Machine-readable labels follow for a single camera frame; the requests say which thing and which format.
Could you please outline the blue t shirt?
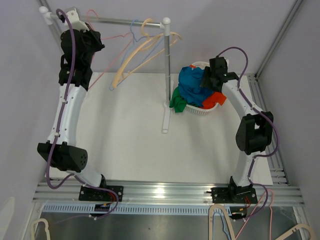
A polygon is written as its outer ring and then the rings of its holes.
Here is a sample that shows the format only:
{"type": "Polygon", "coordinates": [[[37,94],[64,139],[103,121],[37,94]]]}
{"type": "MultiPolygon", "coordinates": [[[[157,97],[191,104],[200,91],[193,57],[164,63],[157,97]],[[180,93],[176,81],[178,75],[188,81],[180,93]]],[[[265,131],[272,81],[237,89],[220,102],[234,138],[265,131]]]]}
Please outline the blue t shirt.
{"type": "Polygon", "coordinates": [[[203,102],[214,92],[206,87],[201,87],[204,70],[196,67],[185,66],[178,75],[178,89],[183,99],[189,105],[203,106],[203,102]]]}

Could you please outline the orange t shirt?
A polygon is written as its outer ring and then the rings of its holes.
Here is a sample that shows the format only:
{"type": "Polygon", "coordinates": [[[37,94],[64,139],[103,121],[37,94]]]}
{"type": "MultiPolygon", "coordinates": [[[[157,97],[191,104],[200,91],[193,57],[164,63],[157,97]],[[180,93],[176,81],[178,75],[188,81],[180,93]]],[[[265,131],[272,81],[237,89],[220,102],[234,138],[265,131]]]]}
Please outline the orange t shirt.
{"type": "MultiPolygon", "coordinates": [[[[191,67],[192,69],[195,69],[195,68],[204,69],[205,67],[208,67],[208,66],[209,66],[209,63],[204,61],[197,61],[189,65],[189,67],[191,67]]],[[[218,105],[222,106],[226,101],[226,99],[227,97],[224,96],[222,93],[216,92],[203,101],[203,106],[188,105],[188,107],[193,107],[194,109],[197,109],[199,112],[210,112],[218,105]]]]}

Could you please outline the green t shirt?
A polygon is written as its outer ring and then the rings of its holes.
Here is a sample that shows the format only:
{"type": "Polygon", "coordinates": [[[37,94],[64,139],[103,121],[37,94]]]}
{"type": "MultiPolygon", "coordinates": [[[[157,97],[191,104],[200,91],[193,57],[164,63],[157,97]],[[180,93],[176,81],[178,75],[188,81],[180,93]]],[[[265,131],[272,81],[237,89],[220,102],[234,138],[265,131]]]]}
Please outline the green t shirt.
{"type": "Polygon", "coordinates": [[[176,87],[173,91],[169,107],[174,109],[175,113],[182,113],[188,102],[181,96],[179,88],[176,87]]]}

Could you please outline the pink plastic hanger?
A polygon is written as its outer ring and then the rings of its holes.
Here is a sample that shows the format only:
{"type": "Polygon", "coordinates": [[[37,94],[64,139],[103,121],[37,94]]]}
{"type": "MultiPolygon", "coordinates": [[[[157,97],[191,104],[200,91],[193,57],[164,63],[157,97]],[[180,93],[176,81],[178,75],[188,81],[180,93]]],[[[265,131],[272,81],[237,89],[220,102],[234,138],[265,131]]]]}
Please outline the pink plastic hanger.
{"type": "Polygon", "coordinates": [[[115,66],[121,56],[124,55],[127,49],[132,45],[132,43],[134,43],[134,37],[130,31],[113,36],[102,37],[101,40],[105,44],[105,48],[101,53],[98,53],[98,60],[95,60],[95,55],[92,60],[93,63],[101,63],[104,69],[98,69],[97,72],[99,72],[99,75],[92,79],[88,90],[90,90],[105,73],[115,66]]]}

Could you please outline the beige plastic hanger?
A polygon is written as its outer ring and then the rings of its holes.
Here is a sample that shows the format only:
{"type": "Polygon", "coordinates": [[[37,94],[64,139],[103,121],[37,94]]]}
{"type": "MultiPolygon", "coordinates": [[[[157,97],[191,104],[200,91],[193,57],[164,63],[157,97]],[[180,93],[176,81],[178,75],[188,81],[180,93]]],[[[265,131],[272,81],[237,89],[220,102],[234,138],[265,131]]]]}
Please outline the beige plastic hanger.
{"type": "Polygon", "coordinates": [[[141,69],[154,58],[164,53],[165,56],[170,55],[171,47],[176,44],[176,42],[181,41],[182,37],[177,32],[171,31],[171,19],[164,17],[159,23],[159,28],[161,32],[156,35],[150,35],[145,31],[147,24],[152,22],[151,18],[144,20],[140,26],[141,39],[144,40],[140,45],[133,49],[129,54],[125,54],[125,58],[121,62],[118,71],[113,78],[110,89],[116,89],[124,80],[126,80],[130,75],[135,73],[137,70],[141,69]],[[127,65],[130,64],[137,55],[147,52],[147,55],[136,64],[136,67],[132,70],[125,72],[127,65]]]}

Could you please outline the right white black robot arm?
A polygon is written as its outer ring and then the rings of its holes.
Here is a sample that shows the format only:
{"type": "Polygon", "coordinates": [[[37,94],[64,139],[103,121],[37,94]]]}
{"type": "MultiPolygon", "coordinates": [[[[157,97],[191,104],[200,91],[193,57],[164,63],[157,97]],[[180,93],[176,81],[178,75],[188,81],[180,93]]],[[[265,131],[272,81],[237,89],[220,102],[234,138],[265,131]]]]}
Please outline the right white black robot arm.
{"type": "Polygon", "coordinates": [[[200,85],[226,96],[240,118],[235,135],[240,151],[235,172],[226,187],[211,188],[212,201],[215,204],[256,204],[258,200],[252,182],[254,163],[272,141],[273,114],[263,112],[250,102],[241,89],[240,78],[228,70],[224,57],[209,60],[200,85]]]}

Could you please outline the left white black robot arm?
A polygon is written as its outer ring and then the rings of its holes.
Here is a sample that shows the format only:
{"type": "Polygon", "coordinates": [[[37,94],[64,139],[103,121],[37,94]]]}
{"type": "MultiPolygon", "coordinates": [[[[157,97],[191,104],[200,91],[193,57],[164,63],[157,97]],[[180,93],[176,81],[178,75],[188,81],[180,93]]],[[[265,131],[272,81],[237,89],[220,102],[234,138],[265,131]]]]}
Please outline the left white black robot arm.
{"type": "Polygon", "coordinates": [[[37,152],[47,162],[46,181],[51,189],[60,185],[50,182],[55,168],[91,186],[90,195],[97,201],[107,197],[105,177],[88,165],[88,152],[77,147],[76,133],[82,103],[93,74],[91,63],[96,52],[105,46],[98,31],[66,30],[60,36],[63,55],[60,59],[59,102],[51,132],[37,152]]]}

